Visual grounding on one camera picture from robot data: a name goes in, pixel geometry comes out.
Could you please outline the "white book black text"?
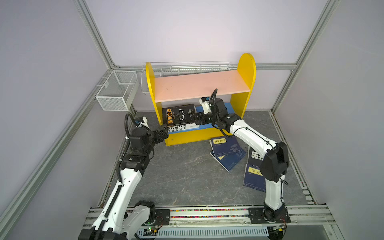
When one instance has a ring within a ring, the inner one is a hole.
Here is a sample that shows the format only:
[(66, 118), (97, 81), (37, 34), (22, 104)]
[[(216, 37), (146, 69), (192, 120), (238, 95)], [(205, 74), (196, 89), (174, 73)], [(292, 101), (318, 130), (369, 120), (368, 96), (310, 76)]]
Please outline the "white book black text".
[(179, 125), (167, 126), (167, 130), (169, 133), (176, 133), (176, 132), (198, 129), (199, 127), (200, 125), (197, 125), (196, 123), (179, 124)]

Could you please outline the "black book yellow characters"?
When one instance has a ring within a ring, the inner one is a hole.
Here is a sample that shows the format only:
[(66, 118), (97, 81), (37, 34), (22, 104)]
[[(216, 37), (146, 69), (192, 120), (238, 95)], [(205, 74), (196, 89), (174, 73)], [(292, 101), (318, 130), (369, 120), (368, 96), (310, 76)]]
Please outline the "black book yellow characters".
[(163, 124), (168, 126), (192, 124), (196, 122), (196, 107), (193, 104), (162, 109)]

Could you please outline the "dark book white characters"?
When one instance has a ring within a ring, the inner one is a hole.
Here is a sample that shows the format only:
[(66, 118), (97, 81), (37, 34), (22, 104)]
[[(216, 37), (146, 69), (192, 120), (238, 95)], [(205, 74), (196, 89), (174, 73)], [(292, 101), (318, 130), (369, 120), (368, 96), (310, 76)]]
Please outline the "dark book white characters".
[(260, 156), (260, 154), (255, 151), (253, 148), (248, 146), (248, 156), (247, 156), (247, 164), (251, 167), (256, 167), (260, 169), (263, 162), (263, 158)]

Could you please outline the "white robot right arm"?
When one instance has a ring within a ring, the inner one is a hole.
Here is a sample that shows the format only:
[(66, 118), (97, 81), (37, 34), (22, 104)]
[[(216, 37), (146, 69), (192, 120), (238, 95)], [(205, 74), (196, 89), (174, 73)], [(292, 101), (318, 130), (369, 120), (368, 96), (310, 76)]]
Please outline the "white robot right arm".
[(224, 101), (211, 97), (199, 99), (203, 111), (198, 113), (201, 125), (210, 124), (225, 137), (238, 137), (262, 158), (260, 171), (266, 182), (266, 197), (263, 215), (269, 223), (283, 219), (286, 205), (283, 198), (285, 176), (288, 171), (288, 147), (284, 142), (275, 142), (250, 127), (240, 116), (228, 113)]

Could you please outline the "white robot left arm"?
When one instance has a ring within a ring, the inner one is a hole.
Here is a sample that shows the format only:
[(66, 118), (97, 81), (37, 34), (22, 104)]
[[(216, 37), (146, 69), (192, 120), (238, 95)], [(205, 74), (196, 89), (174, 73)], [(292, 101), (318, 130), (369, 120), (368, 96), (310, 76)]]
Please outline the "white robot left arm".
[(169, 137), (166, 125), (155, 130), (141, 125), (127, 132), (122, 158), (116, 166), (118, 180), (102, 213), (90, 229), (83, 229), (80, 240), (132, 240), (145, 223), (156, 220), (154, 202), (139, 201), (131, 214), (127, 208), (148, 164), (154, 157), (154, 146)]

